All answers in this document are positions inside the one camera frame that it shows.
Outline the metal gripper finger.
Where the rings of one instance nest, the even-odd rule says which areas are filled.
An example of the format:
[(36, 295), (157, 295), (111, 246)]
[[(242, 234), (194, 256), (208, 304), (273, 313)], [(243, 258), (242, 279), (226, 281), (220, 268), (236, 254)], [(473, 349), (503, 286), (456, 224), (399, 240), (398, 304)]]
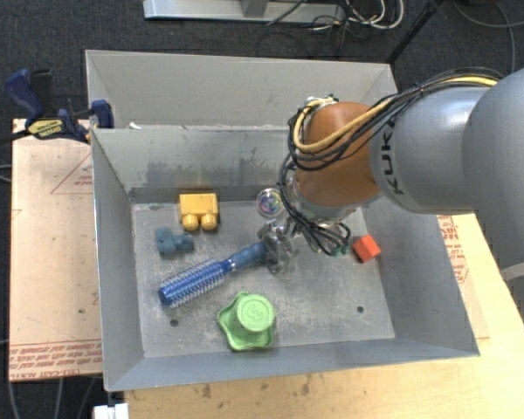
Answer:
[(268, 245), (266, 266), (271, 274), (290, 271), (294, 267), (297, 250), (289, 241), (281, 241)]
[(258, 238), (265, 247), (287, 247), (291, 244), (288, 232), (289, 223), (280, 223), (274, 218), (264, 223), (258, 231)]

